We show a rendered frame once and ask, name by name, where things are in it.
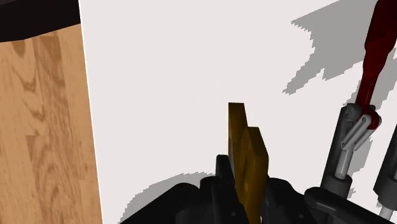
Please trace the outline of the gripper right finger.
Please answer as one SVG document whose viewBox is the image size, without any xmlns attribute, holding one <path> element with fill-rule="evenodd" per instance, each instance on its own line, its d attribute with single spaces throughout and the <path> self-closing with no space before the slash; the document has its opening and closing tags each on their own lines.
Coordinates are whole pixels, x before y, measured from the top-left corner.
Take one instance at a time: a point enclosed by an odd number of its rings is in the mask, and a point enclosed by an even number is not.
<svg viewBox="0 0 397 224">
<path fill-rule="evenodd" d="M 310 208 L 304 196 L 283 179 L 267 177 L 261 224 L 328 224 L 328 215 Z"/>
</svg>

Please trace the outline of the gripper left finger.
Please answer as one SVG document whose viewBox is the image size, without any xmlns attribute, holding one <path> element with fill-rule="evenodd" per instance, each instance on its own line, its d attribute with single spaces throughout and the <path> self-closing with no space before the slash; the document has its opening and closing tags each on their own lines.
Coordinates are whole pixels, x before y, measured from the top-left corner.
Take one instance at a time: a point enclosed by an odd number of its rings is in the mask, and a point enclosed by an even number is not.
<svg viewBox="0 0 397 224">
<path fill-rule="evenodd" d="M 249 224 L 235 190 L 227 155 L 216 157 L 216 174 L 197 187 L 178 183 L 120 224 Z"/>
</svg>

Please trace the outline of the yellow-brown wooden block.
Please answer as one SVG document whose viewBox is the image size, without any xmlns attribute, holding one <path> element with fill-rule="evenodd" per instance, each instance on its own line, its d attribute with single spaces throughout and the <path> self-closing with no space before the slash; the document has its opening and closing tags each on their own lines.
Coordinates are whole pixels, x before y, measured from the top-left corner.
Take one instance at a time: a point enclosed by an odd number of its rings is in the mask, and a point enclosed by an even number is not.
<svg viewBox="0 0 397 224">
<path fill-rule="evenodd" d="M 239 201 L 249 224 L 261 224 L 260 206 L 268 176 L 268 153 L 260 129 L 247 124 L 243 103 L 228 104 L 228 140 Z"/>
</svg>

